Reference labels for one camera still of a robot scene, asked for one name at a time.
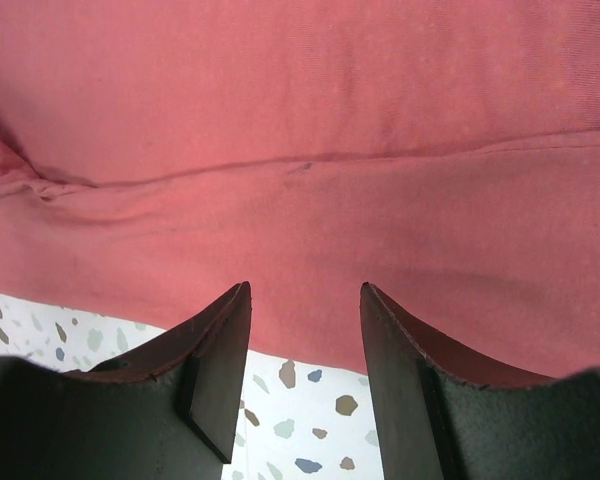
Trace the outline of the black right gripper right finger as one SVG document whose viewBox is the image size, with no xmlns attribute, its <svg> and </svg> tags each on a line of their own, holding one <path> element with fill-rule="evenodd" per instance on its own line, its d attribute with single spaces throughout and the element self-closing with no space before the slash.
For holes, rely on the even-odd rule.
<svg viewBox="0 0 600 480">
<path fill-rule="evenodd" d="M 560 379 L 483 355 L 373 284 L 360 320 L 388 479 L 600 479 L 600 367 Z"/>
</svg>

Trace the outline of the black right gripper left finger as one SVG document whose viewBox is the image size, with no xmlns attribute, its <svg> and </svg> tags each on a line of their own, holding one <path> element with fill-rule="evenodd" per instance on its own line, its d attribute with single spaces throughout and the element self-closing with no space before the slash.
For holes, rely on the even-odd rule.
<svg viewBox="0 0 600 480">
<path fill-rule="evenodd" d="M 0 479 L 218 479 L 232 458 L 251 288 L 93 369 L 0 356 Z"/>
</svg>

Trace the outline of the red t-shirt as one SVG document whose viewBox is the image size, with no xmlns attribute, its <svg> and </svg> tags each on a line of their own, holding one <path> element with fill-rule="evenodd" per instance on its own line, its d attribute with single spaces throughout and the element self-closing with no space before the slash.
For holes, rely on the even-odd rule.
<svg viewBox="0 0 600 480">
<path fill-rule="evenodd" d="M 0 292 L 363 370 L 359 289 L 600 365 L 600 1 L 0 1 Z"/>
</svg>

